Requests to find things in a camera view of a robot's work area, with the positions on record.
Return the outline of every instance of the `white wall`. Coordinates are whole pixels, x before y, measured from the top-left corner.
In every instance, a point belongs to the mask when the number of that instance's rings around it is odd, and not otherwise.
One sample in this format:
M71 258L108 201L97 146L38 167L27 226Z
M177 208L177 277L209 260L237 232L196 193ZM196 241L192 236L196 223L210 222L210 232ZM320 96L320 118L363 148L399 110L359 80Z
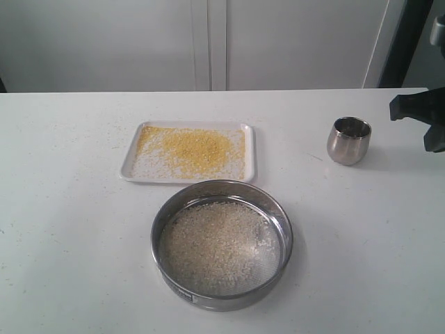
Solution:
M228 89L361 88L387 4L227 0ZM387 19L397 22L401 7ZM389 43L380 51L386 53ZM373 70L380 71L381 58Z
M441 55L439 47L430 44L434 18L444 14L445 1L434 1L408 68L403 87L426 87L429 89L445 87L445 58Z
M10 92L194 90L191 0L14 0L0 5Z

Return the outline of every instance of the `sieve label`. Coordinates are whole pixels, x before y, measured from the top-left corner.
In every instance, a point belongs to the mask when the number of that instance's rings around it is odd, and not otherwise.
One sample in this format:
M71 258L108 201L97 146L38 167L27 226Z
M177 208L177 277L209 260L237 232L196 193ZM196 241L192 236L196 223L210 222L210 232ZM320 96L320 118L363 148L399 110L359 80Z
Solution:
M190 303L194 303L195 299L193 298L193 296L187 292L185 292L184 290L178 288L176 285L174 285L172 282L170 282L168 279L165 280L167 282L167 285L181 298L189 301Z

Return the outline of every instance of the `metal sieve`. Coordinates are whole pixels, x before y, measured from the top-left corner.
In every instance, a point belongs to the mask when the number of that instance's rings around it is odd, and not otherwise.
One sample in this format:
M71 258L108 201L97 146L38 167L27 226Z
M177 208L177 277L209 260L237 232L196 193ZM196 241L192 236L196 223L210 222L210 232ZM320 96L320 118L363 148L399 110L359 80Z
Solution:
M215 216L224 221L216 223ZM200 234L206 229L210 233ZM168 286L208 310L244 308L267 295L292 245L292 227L280 205L261 189L230 180L176 193L152 227L153 256Z

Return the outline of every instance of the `cup rim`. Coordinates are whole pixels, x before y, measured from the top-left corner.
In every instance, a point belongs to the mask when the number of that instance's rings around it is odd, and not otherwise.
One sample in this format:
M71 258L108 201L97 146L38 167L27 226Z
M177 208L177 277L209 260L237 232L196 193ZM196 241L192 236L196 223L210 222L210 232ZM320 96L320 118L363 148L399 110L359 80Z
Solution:
M342 120L355 120L355 121L359 121L359 122L363 123L364 125L366 125L368 127L369 132L367 134L363 135L363 136L350 136L348 134L345 134L344 132L340 131L337 128L337 123L339 121L342 121ZM335 120L335 122L334 122L333 128L334 128L334 130L335 130L335 132L337 133L338 136L344 136L346 138L351 138L351 139L361 139L361 138L369 137L371 135L372 131L373 131L371 125L367 121L362 120L361 118L358 118L358 117L354 117L354 116L345 116L345 117L337 118Z

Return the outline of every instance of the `white cabinet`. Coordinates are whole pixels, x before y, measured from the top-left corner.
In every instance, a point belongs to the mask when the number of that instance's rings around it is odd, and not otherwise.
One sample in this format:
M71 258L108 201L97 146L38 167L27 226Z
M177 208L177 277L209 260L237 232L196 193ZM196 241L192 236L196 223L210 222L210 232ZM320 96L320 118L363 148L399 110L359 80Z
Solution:
M404 1L3 1L0 77L10 92L373 87Z

